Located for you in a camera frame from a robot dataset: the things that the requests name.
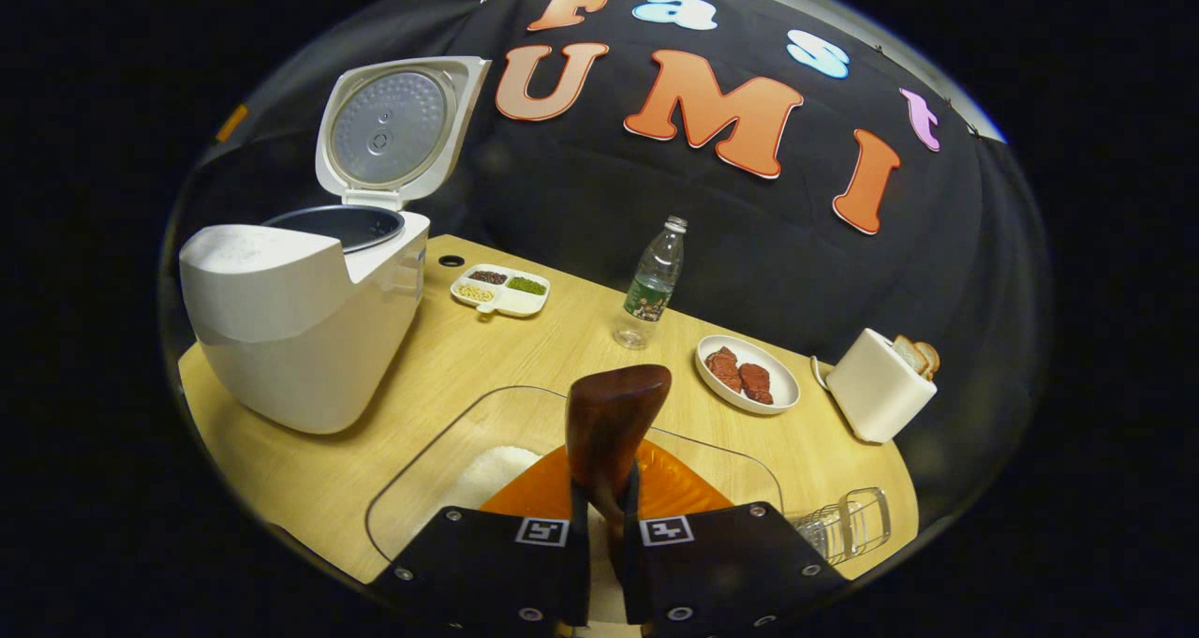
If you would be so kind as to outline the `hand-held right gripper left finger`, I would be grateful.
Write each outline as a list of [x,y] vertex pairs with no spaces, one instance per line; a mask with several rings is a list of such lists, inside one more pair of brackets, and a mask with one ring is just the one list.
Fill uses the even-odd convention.
[[435,484],[404,471],[373,518],[387,564],[370,596],[432,627],[583,627],[590,614],[588,504],[565,447],[501,445]]

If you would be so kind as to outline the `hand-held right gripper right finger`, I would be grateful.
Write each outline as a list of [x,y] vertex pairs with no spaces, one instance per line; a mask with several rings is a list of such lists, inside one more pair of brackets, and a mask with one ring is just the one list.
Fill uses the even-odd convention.
[[641,627],[779,627],[851,583],[793,526],[749,455],[647,437],[625,498],[617,580]]

